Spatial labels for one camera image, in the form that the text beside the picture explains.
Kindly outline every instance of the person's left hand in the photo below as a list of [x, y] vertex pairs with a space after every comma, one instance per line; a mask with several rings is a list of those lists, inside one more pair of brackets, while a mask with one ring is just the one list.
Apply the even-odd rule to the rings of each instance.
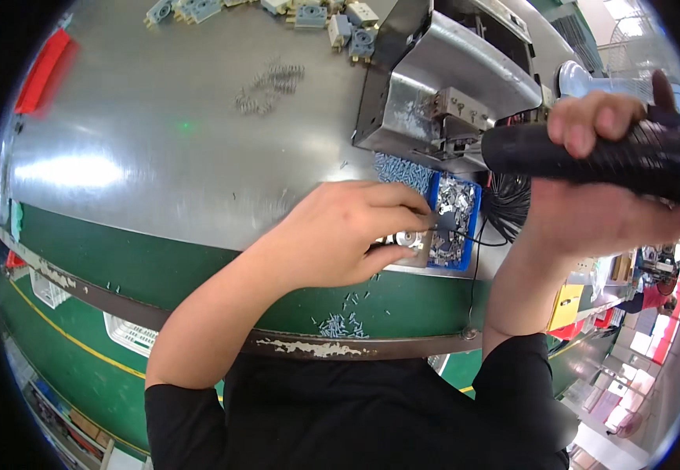
[[398, 231], [426, 231], [431, 212], [420, 194], [402, 183], [323, 183], [248, 251], [279, 269], [287, 290], [339, 287], [368, 280], [385, 266], [415, 253], [379, 239]]

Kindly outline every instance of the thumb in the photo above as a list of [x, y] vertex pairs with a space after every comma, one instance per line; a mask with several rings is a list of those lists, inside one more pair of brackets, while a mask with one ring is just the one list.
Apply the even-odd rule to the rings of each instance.
[[395, 261], [403, 258], [412, 258], [416, 252], [407, 247], [399, 245], [387, 245], [369, 251], [360, 263], [360, 271], [365, 279], [368, 279], [380, 272], [385, 266], [391, 265]]

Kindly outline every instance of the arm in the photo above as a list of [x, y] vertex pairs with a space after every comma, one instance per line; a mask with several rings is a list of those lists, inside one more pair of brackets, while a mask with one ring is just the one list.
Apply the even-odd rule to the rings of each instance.
[[[662, 76], [654, 76], [656, 103], [673, 106]], [[642, 103], [626, 95], [591, 92], [562, 99], [549, 115], [549, 137], [575, 158], [585, 158], [596, 135], [617, 140], [645, 117]], [[585, 257], [680, 238], [680, 206], [670, 209], [619, 186], [572, 185], [534, 178], [525, 226], [494, 276], [486, 305], [483, 360], [513, 336], [545, 331], [554, 296]]]
[[426, 200], [401, 183], [322, 184], [175, 309], [147, 362], [146, 388], [213, 387], [279, 297], [303, 287], [363, 282], [413, 256], [404, 247], [369, 246], [390, 233], [427, 230], [421, 215], [429, 212]]

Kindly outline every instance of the white crate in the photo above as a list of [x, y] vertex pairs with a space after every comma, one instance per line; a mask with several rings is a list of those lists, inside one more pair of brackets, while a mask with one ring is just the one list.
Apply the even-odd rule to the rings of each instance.
[[32, 268], [29, 268], [29, 280], [32, 281], [32, 292], [35, 296], [53, 310], [71, 297], [71, 294], [56, 286]]
[[105, 331], [111, 340], [144, 357], [150, 356], [154, 340], [157, 339], [156, 331], [121, 320], [107, 312], [102, 312], [102, 316], [105, 319]]

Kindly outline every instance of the forearm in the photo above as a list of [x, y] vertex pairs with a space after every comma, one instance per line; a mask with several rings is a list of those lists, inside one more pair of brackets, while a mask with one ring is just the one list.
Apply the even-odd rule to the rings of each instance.
[[146, 387], [203, 389], [224, 377], [254, 324], [289, 290], [266, 264], [249, 249], [175, 309], [150, 354]]
[[526, 225], [494, 276], [486, 304], [484, 357], [511, 336], [546, 330], [557, 291], [577, 258], [555, 253]]

